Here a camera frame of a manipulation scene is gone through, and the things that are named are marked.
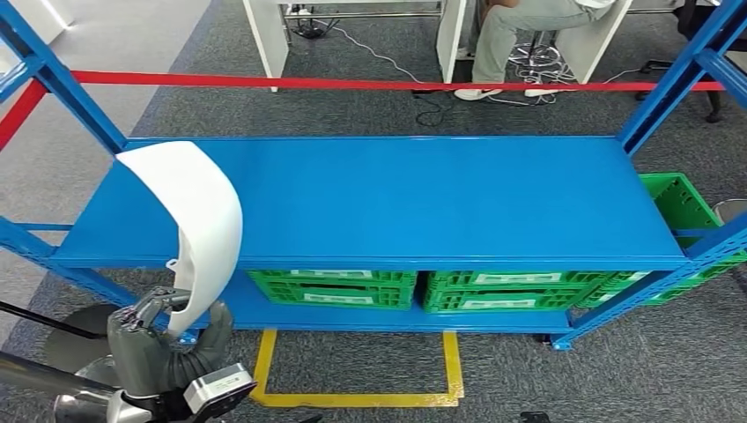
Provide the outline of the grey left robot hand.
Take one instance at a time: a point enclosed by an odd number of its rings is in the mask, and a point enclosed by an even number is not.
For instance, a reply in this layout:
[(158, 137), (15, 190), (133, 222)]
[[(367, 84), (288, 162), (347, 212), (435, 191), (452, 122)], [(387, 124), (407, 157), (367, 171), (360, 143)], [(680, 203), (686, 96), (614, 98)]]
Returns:
[(183, 390), (219, 369), (233, 331), (233, 315), (223, 301), (212, 303), (211, 322), (188, 352), (174, 350), (173, 337), (152, 327), (160, 312), (183, 307), (188, 300), (187, 290), (157, 286), (135, 305), (109, 316), (107, 341), (119, 382), (129, 396)]

